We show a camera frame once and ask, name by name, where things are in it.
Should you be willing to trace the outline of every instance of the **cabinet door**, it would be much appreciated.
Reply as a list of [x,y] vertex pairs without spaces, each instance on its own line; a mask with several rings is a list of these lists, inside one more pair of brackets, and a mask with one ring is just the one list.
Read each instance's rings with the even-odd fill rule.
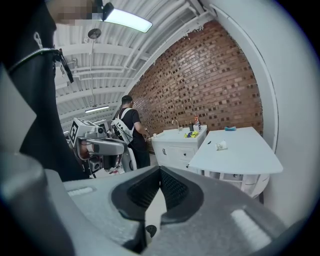
[[192,147],[168,146],[166,152],[172,161],[182,160],[189,162],[195,155],[195,149]]
[[165,152],[165,147],[161,145],[153,146],[155,157],[158,163],[168,161],[168,155]]

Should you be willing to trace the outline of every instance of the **ceiling light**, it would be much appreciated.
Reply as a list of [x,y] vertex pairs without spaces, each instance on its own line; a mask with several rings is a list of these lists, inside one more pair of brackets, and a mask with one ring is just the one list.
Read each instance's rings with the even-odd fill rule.
[[119,9],[113,9],[105,21],[139,30],[143,33],[146,33],[152,27],[150,21]]
[[85,112],[86,113],[90,113],[90,112],[93,112],[93,111],[104,110],[104,109],[108,109],[108,108],[109,108],[109,106],[102,106],[102,107],[97,107],[97,108],[86,110]]
[[96,122],[94,122],[94,124],[95,123],[99,123],[99,122],[102,122],[102,121],[106,121],[107,119],[102,119],[102,120],[100,120],[100,121],[96,121]]

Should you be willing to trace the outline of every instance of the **white ceiling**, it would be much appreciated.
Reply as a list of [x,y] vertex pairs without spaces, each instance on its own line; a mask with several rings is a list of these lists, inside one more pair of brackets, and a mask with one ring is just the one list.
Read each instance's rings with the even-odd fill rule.
[[[68,77],[57,68],[56,103],[63,131],[69,130],[74,117],[92,122],[111,120],[122,96],[139,79],[139,71],[150,57],[185,23],[204,12],[197,0],[103,1],[106,2],[152,22],[153,26],[147,33],[142,33],[91,20],[77,26],[57,25],[53,39],[55,48],[62,48],[74,77],[70,84]],[[95,41],[88,39],[88,32],[94,28],[102,31]],[[97,108],[109,105],[110,108],[86,114],[85,110],[94,105]]]

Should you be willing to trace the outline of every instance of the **man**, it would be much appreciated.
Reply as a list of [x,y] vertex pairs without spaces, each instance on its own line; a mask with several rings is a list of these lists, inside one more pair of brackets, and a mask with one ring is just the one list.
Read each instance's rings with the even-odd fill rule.
[[[122,97],[122,109],[119,112],[119,118],[122,117],[122,113],[126,108],[132,108],[134,105],[133,99],[129,95]],[[135,161],[137,168],[143,168],[150,166],[150,155],[147,147],[147,139],[144,139],[149,136],[148,132],[141,125],[139,113],[135,109],[130,109],[121,119],[124,124],[131,130],[133,130],[133,141],[128,145],[134,153]]]
[[110,139],[113,138],[114,135],[113,135],[111,129],[109,129],[106,133],[109,135],[109,138],[110,138]]

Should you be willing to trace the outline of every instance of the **floor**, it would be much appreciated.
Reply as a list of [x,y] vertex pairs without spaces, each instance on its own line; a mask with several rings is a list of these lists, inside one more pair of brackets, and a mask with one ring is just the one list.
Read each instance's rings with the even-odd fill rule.
[[[150,164],[151,166],[157,166],[157,158],[154,154],[150,154]],[[98,178],[110,177],[113,175],[119,175],[123,173],[123,169],[119,169],[118,173],[109,174],[104,169],[101,169],[95,173],[95,176]],[[149,208],[145,212],[145,226],[154,225],[156,227],[156,233],[153,238],[150,237],[150,234],[146,232],[146,240],[149,244],[152,239],[155,239],[159,232],[160,232],[160,219],[161,215],[167,212],[166,202],[164,195],[162,194],[161,190],[157,192],[155,195],[152,203],[150,204]]]

